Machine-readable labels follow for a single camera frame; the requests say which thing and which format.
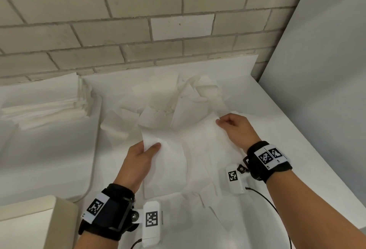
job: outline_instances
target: white table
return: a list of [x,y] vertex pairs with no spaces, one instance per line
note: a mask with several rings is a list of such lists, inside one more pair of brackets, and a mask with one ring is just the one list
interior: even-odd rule
[[[126,70],[109,74],[85,76],[93,89],[103,97],[102,115],[123,93],[145,81],[153,74],[176,70],[183,73],[208,74],[231,97],[226,101],[230,110],[258,116],[256,130],[263,140],[276,144],[290,159],[294,172],[319,196],[325,199],[356,227],[366,226],[366,208],[342,182],[330,166],[315,151],[259,84],[250,76],[257,56],[217,59],[196,63]],[[78,202],[82,212],[94,196],[111,183],[116,176],[128,147],[121,158],[113,157],[111,145],[100,131],[91,187]],[[249,185],[270,198],[263,182],[251,180]],[[271,206],[256,194],[226,199],[227,217],[231,235],[222,230],[210,210],[205,209],[192,217],[189,228],[168,231],[161,248],[288,248],[286,231]],[[140,228],[124,234],[120,248],[130,248],[141,237]]]

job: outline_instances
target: black wrist strap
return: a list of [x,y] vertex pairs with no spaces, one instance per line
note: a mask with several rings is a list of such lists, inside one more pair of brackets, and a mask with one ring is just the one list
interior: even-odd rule
[[[78,233],[81,235],[84,231],[93,233],[108,239],[119,241],[124,232],[131,228],[131,209],[135,201],[135,194],[128,188],[111,183],[101,193],[109,197],[102,205],[100,211],[95,213],[92,223],[84,219],[81,221]],[[95,206],[99,207],[100,201],[95,201],[90,205],[87,211],[94,211]]]
[[243,161],[252,177],[265,183],[273,173],[292,169],[287,157],[266,141],[252,145]]

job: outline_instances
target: hand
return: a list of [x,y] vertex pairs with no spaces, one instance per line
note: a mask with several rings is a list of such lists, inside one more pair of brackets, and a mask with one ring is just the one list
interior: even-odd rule
[[131,146],[113,183],[127,187],[136,193],[149,173],[151,160],[160,147],[161,144],[156,143],[144,152],[143,141]]
[[245,153],[252,145],[261,141],[248,119],[244,116],[230,113],[217,119],[216,124],[224,129],[231,142],[242,148]]

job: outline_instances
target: stack of paper towels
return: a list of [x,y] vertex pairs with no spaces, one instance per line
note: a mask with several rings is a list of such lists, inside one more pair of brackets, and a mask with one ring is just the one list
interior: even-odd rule
[[0,118],[27,130],[87,117],[93,105],[91,91],[76,73],[4,87],[0,95]]

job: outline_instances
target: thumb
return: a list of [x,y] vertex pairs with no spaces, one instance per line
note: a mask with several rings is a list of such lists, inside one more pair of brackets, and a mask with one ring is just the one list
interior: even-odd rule
[[161,144],[160,143],[156,143],[154,145],[152,145],[150,148],[148,148],[146,150],[146,152],[144,152],[144,155],[153,158],[153,156],[160,150],[161,148]]
[[233,127],[232,125],[228,124],[227,122],[217,119],[216,120],[216,124],[221,127],[223,130],[225,130],[226,132],[231,130],[231,128]]

